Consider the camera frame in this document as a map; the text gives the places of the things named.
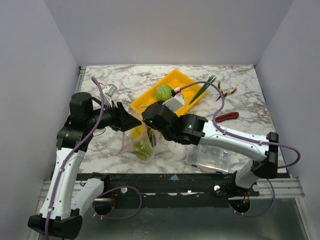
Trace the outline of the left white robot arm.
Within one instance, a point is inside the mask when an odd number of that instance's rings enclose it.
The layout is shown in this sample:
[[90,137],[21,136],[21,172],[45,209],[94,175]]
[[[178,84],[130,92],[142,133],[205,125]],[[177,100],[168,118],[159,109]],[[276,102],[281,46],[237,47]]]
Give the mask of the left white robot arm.
[[107,197],[111,191],[106,174],[93,173],[78,194],[73,196],[81,162],[96,129],[106,127],[126,132],[142,123],[129,114],[121,102],[102,104],[88,92],[72,95],[70,115],[57,134],[57,151],[51,183],[40,211],[28,220],[28,227],[46,238],[74,240],[80,233],[83,215],[96,197]]

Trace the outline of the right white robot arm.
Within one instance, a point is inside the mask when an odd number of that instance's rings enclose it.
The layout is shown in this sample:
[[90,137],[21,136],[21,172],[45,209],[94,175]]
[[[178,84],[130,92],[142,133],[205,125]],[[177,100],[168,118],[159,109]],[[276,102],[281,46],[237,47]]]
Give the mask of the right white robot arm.
[[278,174],[279,136],[252,135],[230,128],[195,114],[176,115],[161,102],[155,102],[142,112],[143,122],[160,132],[167,141],[182,145],[202,145],[222,148],[249,158],[249,162],[234,174],[230,191],[241,196],[258,179],[274,179]]

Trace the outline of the clear zip top bag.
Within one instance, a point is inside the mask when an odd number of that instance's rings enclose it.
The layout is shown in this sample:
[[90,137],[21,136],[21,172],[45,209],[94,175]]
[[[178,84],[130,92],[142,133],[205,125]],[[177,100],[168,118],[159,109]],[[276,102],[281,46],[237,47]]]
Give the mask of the clear zip top bag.
[[143,123],[142,112],[147,106],[139,107],[135,110],[134,116],[142,122],[141,125],[122,133],[121,147],[119,153],[131,153],[142,161],[155,155],[157,144],[161,135]]

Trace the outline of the celery stalk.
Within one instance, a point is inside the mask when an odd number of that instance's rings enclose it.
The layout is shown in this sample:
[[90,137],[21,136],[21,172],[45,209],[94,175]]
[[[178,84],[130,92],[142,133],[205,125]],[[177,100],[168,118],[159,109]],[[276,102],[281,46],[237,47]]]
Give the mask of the celery stalk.
[[153,155],[154,148],[148,139],[143,139],[133,145],[133,153],[136,154],[140,160],[144,161]]

